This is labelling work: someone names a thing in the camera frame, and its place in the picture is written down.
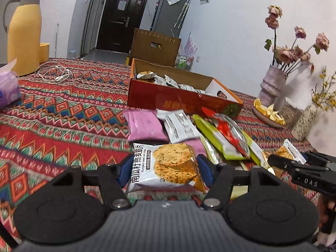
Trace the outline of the silver milk candy bag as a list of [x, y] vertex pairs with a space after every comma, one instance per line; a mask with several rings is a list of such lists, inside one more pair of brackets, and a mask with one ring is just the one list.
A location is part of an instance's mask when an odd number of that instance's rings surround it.
[[210, 119], [215, 119], [218, 121], [217, 129], [219, 132], [234, 146], [238, 152], [242, 154], [245, 158], [250, 158], [250, 151], [247, 140], [241, 131], [240, 127], [232, 120], [229, 116], [224, 114], [219, 114], [210, 110], [209, 108], [202, 107], [202, 111]]

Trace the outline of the pumpkin oat crisp packet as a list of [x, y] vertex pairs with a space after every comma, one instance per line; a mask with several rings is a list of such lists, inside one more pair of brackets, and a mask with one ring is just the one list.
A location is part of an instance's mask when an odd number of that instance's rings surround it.
[[194, 149], [185, 144], [152, 146], [135, 143], [127, 192], [141, 190], [206, 191]]

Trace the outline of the floral white vase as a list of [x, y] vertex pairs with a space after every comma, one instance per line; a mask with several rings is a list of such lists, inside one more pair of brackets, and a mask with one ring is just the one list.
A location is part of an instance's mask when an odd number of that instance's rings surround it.
[[302, 115], [291, 130], [291, 134], [296, 140], [303, 140], [306, 137], [317, 116], [317, 110], [318, 106], [312, 103], [302, 112]]

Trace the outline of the yellow blossom branches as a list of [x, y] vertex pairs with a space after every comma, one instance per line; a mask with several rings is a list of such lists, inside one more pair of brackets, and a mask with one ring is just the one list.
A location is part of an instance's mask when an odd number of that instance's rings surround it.
[[319, 74], [321, 83], [316, 83], [311, 90], [312, 102], [324, 111], [329, 111], [335, 108], [335, 90], [332, 86], [335, 85], [335, 72], [327, 75], [327, 68], [324, 67]]

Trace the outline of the bowl of orange peels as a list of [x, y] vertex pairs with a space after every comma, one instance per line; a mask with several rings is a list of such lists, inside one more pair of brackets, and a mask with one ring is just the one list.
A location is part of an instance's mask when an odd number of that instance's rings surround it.
[[260, 99], [256, 98], [253, 102], [252, 110], [255, 116], [266, 125], [277, 129], [284, 128], [286, 126], [284, 118], [273, 107], [273, 104], [268, 107], [264, 106]]

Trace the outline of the pink textured vase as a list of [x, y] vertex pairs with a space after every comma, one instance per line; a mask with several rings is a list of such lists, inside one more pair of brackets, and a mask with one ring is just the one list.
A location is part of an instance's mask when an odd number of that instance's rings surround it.
[[284, 71], [277, 67], [269, 66], [266, 76], [260, 84], [261, 91], [258, 98], [261, 104], [264, 106], [272, 105], [280, 95], [287, 79], [288, 75]]

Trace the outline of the pink snack packet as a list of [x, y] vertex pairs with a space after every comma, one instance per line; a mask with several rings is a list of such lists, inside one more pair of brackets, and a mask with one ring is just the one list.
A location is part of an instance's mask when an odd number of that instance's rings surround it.
[[161, 122], [152, 110], [125, 110], [123, 116], [126, 119], [129, 135], [127, 140], [135, 142], [140, 140], [168, 141], [163, 131]]

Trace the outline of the white grey snack packet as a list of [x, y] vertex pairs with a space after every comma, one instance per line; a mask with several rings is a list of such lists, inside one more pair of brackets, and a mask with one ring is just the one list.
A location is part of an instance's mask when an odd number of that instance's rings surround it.
[[165, 111], [157, 109], [157, 118], [163, 121], [172, 144], [200, 138], [200, 133], [183, 110]]

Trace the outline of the dried pink roses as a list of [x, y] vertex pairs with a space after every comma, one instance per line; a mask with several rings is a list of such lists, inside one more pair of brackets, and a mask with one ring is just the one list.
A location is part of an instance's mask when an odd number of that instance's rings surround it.
[[274, 33], [272, 39], [265, 41], [264, 48], [273, 52], [271, 66], [278, 68], [285, 76], [298, 70], [300, 67], [307, 67], [309, 72], [314, 72], [314, 64], [311, 62], [311, 52], [319, 54], [327, 52], [330, 46], [330, 41], [325, 33], [319, 33], [315, 42], [306, 50], [301, 48], [297, 42], [305, 40], [307, 33], [304, 28], [295, 26], [294, 41], [290, 45], [278, 45], [277, 31], [279, 29], [279, 19], [282, 18], [282, 8], [276, 5], [268, 6], [268, 16], [265, 19], [265, 24]]

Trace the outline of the purple tissue pack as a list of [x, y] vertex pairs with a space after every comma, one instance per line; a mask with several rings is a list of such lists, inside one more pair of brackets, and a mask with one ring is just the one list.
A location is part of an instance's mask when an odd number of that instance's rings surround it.
[[17, 60], [1, 67], [0, 108], [3, 109], [21, 98], [17, 73], [13, 71]]

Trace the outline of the red cardboard tray box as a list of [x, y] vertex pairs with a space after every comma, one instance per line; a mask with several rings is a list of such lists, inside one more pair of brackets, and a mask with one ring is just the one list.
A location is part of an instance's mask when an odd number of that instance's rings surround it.
[[[179, 85], [189, 85], [195, 91], [138, 79], [137, 75], [144, 71], [152, 71], [161, 78], [168, 76]], [[127, 104], [129, 107], [148, 110], [184, 110], [186, 114], [200, 116], [204, 116], [202, 108], [205, 107], [235, 118], [244, 102], [220, 81], [210, 76], [133, 59]]]

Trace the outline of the yellow cup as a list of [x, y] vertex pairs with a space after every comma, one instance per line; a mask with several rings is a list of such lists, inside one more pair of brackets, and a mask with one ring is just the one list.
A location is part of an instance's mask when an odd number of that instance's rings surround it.
[[40, 43], [39, 44], [39, 63], [43, 64], [49, 60], [50, 44]]

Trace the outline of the yellow thermos jug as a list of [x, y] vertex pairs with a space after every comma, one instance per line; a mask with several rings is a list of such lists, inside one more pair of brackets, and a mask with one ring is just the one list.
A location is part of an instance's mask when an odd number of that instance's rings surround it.
[[3, 21], [7, 33], [7, 62], [15, 61], [12, 70], [19, 76], [36, 71], [40, 64], [39, 47], [42, 29], [41, 0], [9, 0], [9, 4], [18, 3], [10, 23]]

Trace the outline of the dark entrance door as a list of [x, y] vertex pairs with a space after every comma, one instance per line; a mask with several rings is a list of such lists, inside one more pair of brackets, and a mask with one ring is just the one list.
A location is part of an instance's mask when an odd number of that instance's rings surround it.
[[98, 32], [98, 50], [128, 53], [147, 0], [106, 0]]

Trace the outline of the grey refrigerator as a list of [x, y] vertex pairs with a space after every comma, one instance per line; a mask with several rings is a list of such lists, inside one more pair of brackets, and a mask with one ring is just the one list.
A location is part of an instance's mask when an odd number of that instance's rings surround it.
[[158, 0], [150, 30], [178, 38], [190, 0]]

